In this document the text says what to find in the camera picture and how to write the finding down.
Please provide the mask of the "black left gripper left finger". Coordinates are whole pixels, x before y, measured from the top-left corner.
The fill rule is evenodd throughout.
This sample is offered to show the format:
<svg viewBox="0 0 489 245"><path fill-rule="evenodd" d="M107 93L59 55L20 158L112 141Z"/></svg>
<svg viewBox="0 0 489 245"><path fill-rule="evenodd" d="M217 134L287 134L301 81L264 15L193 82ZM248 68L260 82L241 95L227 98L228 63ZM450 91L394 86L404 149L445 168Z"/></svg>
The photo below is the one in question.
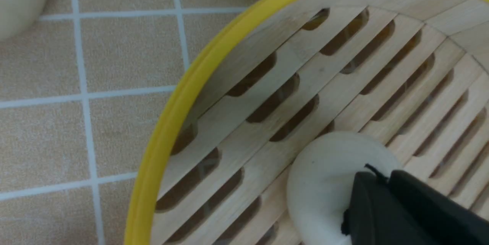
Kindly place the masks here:
<svg viewBox="0 0 489 245"><path fill-rule="evenodd" d="M434 245L430 237L388 189L388 178L372 165L353 179L341 233L353 245Z"/></svg>

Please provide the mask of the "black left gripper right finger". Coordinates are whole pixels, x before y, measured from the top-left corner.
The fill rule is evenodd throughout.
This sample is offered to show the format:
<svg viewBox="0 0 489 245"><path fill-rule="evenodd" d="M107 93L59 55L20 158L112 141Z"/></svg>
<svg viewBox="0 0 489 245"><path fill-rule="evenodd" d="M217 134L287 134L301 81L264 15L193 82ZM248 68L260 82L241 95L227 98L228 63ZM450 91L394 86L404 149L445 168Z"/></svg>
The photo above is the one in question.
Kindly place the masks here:
<svg viewBox="0 0 489 245"><path fill-rule="evenodd" d="M440 245L487 245L489 224L404 170L391 172L388 188Z"/></svg>

